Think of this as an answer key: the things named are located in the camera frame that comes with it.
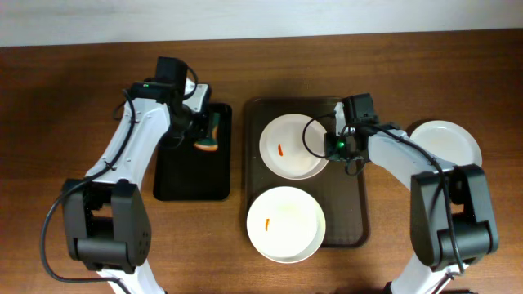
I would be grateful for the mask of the grey-white plate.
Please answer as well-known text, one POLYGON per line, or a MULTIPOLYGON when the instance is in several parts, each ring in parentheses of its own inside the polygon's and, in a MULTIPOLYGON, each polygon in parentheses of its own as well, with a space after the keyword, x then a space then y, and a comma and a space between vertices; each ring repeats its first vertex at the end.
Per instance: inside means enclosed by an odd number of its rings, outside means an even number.
POLYGON ((410 139, 432 154, 459 166, 483 163, 480 146, 463 127, 453 122, 432 120, 416 127, 410 139))

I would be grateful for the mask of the green orange sponge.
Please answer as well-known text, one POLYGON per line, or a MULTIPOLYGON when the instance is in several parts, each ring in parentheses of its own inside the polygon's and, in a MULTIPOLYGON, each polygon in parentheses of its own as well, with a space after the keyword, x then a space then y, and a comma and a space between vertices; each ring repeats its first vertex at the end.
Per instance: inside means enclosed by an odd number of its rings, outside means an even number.
POLYGON ((206 136, 203 139, 199 139, 194 143, 196 149, 204 152, 215 152, 218 150, 218 139, 217 132, 219 128, 221 115, 219 113, 212 113, 206 136))

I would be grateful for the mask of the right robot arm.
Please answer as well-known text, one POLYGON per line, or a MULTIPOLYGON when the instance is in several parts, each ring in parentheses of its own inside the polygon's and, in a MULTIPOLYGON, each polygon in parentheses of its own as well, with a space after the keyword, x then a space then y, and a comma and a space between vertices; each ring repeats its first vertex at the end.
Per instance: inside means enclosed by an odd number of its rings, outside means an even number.
POLYGON ((410 192, 413 256, 385 293, 440 293, 498 250, 499 235, 484 170, 437 157, 393 123, 380 123, 370 94, 340 99, 329 115, 325 157, 373 163, 410 192))

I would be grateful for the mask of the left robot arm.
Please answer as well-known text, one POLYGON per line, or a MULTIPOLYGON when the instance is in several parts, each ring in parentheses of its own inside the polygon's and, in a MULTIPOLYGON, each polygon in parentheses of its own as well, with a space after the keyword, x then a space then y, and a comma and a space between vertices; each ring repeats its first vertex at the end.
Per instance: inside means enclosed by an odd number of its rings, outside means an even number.
POLYGON ((123 116, 105 152, 81 180, 60 193, 69 256, 117 293, 162 293, 147 256, 152 229, 141 184, 156 147, 177 149, 206 135, 210 87, 192 68, 157 59, 152 78, 124 90, 123 116))

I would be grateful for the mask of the pinkish white plate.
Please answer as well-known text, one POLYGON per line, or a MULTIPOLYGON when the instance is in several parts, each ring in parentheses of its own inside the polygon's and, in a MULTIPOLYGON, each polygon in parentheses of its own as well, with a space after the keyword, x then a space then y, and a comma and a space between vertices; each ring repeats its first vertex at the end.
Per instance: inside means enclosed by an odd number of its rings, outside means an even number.
POLYGON ((259 152, 271 172, 287 180, 305 180, 327 167, 327 159, 312 155, 303 144, 303 130, 311 120, 304 114, 285 114, 266 125, 259 152))

